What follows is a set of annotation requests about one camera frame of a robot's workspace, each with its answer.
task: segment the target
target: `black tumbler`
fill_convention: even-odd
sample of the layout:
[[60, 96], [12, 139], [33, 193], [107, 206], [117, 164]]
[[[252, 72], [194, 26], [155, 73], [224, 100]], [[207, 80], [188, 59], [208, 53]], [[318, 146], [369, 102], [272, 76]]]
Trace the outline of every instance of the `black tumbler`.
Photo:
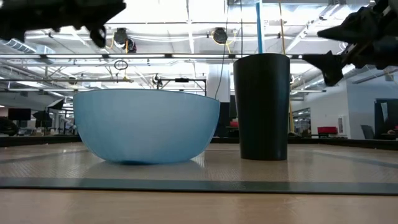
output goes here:
[[242, 159], [287, 159], [290, 59], [257, 54], [234, 63]]

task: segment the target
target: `blue bowl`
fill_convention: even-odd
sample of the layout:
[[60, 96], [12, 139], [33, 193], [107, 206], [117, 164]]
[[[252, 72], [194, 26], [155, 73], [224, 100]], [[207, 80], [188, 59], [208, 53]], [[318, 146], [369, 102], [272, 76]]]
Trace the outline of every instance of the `blue bowl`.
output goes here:
[[73, 97], [75, 124], [88, 149], [111, 162], [187, 161], [209, 145], [220, 103], [163, 90], [94, 90]]

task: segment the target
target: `cable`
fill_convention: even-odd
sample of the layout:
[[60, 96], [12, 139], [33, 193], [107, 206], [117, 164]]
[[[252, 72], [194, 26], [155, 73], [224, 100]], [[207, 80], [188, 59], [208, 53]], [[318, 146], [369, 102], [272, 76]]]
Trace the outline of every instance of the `cable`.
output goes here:
[[[285, 34], [284, 34], [284, 21], [282, 17], [282, 0], [278, 0], [279, 2], [279, 13], [280, 13], [280, 32], [282, 34], [282, 50], [284, 55], [286, 55], [286, 49], [285, 49]], [[294, 133], [294, 121], [293, 121], [293, 104], [292, 104], [292, 99], [289, 99], [289, 113], [290, 113], [290, 132]]]
[[113, 35], [112, 35], [112, 43], [111, 43], [111, 46], [110, 46], [110, 47], [106, 46], [107, 49], [111, 49], [111, 48], [113, 47], [114, 33], [115, 33], [115, 32], [113, 32]]
[[242, 11], [242, 0], [240, 0], [241, 5], [241, 58], [243, 58], [243, 11]]
[[[228, 14], [229, 14], [229, 5], [226, 7], [226, 24], [225, 24], [225, 32], [228, 31]], [[224, 58], [225, 58], [225, 47], [226, 47], [226, 42], [224, 43], [224, 51], [223, 51], [223, 62], [221, 64], [221, 75], [220, 75], [220, 81], [218, 82], [218, 87], [215, 95], [215, 99], [217, 100], [217, 94], [218, 90], [220, 89], [221, 85], [221, 80], [223, 79], [223, 69], [224, 69]]]

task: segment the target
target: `ceiling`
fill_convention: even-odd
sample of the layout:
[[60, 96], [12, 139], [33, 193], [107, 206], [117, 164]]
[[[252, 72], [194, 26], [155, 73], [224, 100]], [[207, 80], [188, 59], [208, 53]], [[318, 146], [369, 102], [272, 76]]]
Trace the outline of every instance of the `ceiling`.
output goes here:
[[[225, 0], [125, 0], [125, 2], [127, 8], [106, 24], [108, 46], [112, 45], [113, 32], [117, 28], [124, 27], [127, 29], [129, 37], [136, 43], [138, 54], [228, 54], [228, 48], [224, 52], [224, 45], [216, 44], [211, 38], [211, 33], [216, 27], [226, 27], [228, 41], [231, 42], [228, 45], [231, 54], [258, 53], [256, 8], [252, 1], [243, 0], [242, 11], [239, 1], [234, 0], [229, 0], [228, 7]], [[281, 33], [279, 6], [276, 4], [277, 1], [264, 0], [264, 2], [262, 10], [264, 50], [282, 53], [283, 41], [282, 38], [278, 38]], [[284, 2], [288, 2], [288, 4], [282, 4], [282, 18], [285, 22], [283, 26], [284, 44], [287, 54], [324, 54], [329, 50], [338, 54], [344, 49], [344, 43], [319, 39], [317, 31], [341, 24], [349, 13], [368, 4], [363, 0], [347, 0], [344, 2], [355, 4], [345, 5], [328, 5], [328, 3], [336, 2], [330, 0]], [[326, 20], [319, 20], [320, 15], [324, 16]], [[114, 44], [111, 48], [99, 49], [90, 40], [89, 33], [85, 28], [74, 30], [72, 27], [63, 27], [58, 34], [53, 33], [50, 29], [33, 30], [27, 32], [25, 37], [25, 44], [33, 49], [47, 46], [56, 54], [124, 53]], [[18, 50], [2, 44], [0, 44], [0, 52], [21, 54]], [[115, 78], [114, 75], [118, 72], [112, 64], [109, 67], [69, 65], [61, 67], [61, 64], [73, 63], [69, 60], [57, 60], [56, 63], [48, 66], [47, 71], [43, 66], [33, 66], [34, 62], [29, 62], [30, 65], [23, 60], [10, 59], [7, 62], [13, 67], [26, 70], [26, 73], [16, 75], [26, 76], [30, 72], [32, 78], [45, 77], [47, 72], [47, 75], [51, 74], [51, 78], [55, 79], [72, 76], [109, 79]], [[97, 60], [93, 63], [106, 62]], [[135, 65], [126, 70], [126, 76], [134, 80], [134, 83], [102, 83], [97, 88], [150, 88], [152, 77], [156, 73], [164, 78], [201, 78], [213, 72], [209, 70], [207, 61], [199, 60], [151, 59], [148, 62], [134, 59], [131, 60], [131, 63]], [[303, 61], [292, 61], [290, 70], [298, 78], [298, 81], [306, 83], [304, 86], [297, 85], [297, 88], [304, 88], [314, 78], [320, 77], [320, 72], [317, 69]], [[76, 88], [68, 83], [59, 83], [57, 88], [60, 87]], [[200, 89], [194, 83], [185, 83], [184, 85], [171, 83], [170, 87]], [[86, 87], [78, 84], [77, 88]]]

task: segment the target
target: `fluorescent light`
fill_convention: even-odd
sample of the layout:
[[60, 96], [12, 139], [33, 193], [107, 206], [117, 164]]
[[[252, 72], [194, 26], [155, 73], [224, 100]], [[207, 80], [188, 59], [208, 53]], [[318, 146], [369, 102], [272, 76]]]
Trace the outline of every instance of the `fluorescent light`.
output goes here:
[[236, 58], [243, 58], [243, 57], [247, 57], [247, 56], [250, 56], [250, 55], [236, 55], [235, 57]]
[[222, 55], [222, 54], [173, 54], [173, 58], [228, 58], [228, 55]]
[[354, 69], [355, 69], [355, 66], [353, 64], [351, 64], [351, 65], [347, 65], [343, 69], [341, 69], [341, 72], [343, 72], [343, 75], [345, 75]]
[[56, 90], [56, 89], [48, 89], [48, 90], [43, 90], [43, 91], [75, 91], [75, 90], [73, 90], [73, 89], [59, 89], [59, 90]]
[[7, 89], [8, 91], [40, 91], [38, 89]]
[[110, 54], [110, 58], [164, 58], [164, 54]]
[[37, 87], [37, 88], [43, 87], [42, 84], [39, 84], [37, 82], [22, 81], [22, 82], [17, 82], [17, 83], [22, 84], [22, 85], [31, 86], [31, 87]]
[[323, 93], [326, 90], [292, 90], [292, 93]]
[[71, 55], [51, 55], [48, 54], [46, 55], [48, 58], [102, 58], [102, 55], [100, 54], [86, 54], [86, 55], [82, 55], [82, 54], [71, 54]]
[[315, 85], [315, 84], [318, 84], [318, 83], [321, 83], [321, 82], [323, 82], [323, 79], [321, 79], [321, 80], [318, 80], [318, 81], [316, 81], [316, 82], [312, 83], [312, 85]]
[[56, 89], [46, 89], [46, 90], [43, 90], [43, 91], [91, 91], [92, 89], [59, 89], [59, 90], [56, 90]]
[[34, 54], [6, 54], [0, 55], [0, 58], [40, 58], [40, 56]]

